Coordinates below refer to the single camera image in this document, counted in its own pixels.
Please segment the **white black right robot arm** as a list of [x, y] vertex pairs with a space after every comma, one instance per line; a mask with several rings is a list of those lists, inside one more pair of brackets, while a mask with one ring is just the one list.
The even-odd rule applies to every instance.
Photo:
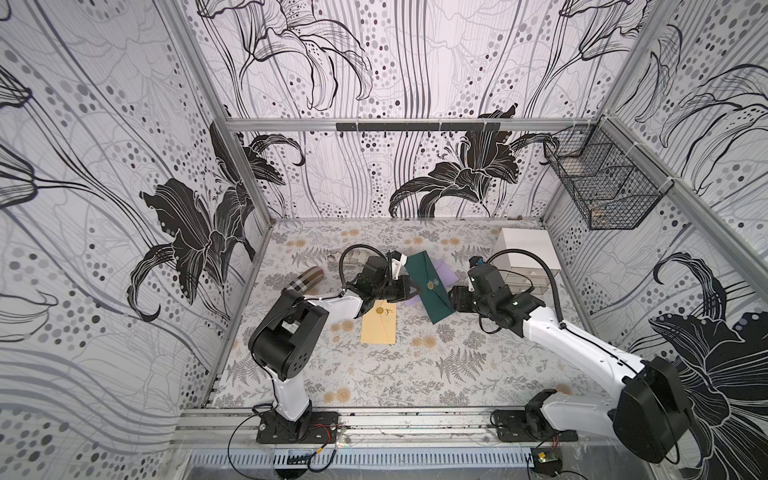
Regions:
[[542, 390], [524, 407], [529, 436], [547, 441], [581, 431], [612, 438], [649, 463], [681, 460], [679, 442], [692, 425], [692, 403], [671, 362], [645, 360], [566, 321], [557, 291], [547, 305], [527, 291], [512, 292], [491, 260], [475, 256], [469, 264], [468, 285], [450, 291], [456, 311], [490, 320], [550, 350], [606, 393], [588, 397]]

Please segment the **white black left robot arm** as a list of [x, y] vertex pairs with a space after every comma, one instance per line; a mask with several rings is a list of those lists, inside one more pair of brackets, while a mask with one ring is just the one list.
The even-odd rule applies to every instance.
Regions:
[[415, 280], [401, 270], [416, 258], [393, 251], [369, 257], [362, 271], [342, 290], [326, 297], [308, 297], [304, 284], [284, 288], [248, 341], [257, 366], [270, 377], [277, 418], [290, 424], [302, 422], [311, 412], [304, 387], [303, 370], [328, 322], [354, 320], [386, 301], [407, 301], [423, 292]]

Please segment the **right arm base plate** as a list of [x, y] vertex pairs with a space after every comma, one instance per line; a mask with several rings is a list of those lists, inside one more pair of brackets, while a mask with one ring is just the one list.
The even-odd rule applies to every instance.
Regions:
[[559, 440], [576, 442], [579, 436], [574, 430], [555, 430], [545, 420], [520, 409], [497, 409], [490, 415], [490, 424], [497, 439], [506, 443]]

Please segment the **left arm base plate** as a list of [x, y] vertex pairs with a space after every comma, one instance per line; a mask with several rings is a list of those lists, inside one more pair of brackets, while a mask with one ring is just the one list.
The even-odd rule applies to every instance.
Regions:
[[259, 444], [333, 444], [337, 441], [340, 414], [337, 411], [307, 411], [289, 421], [275, 411], [260, 415], [256, 437]]

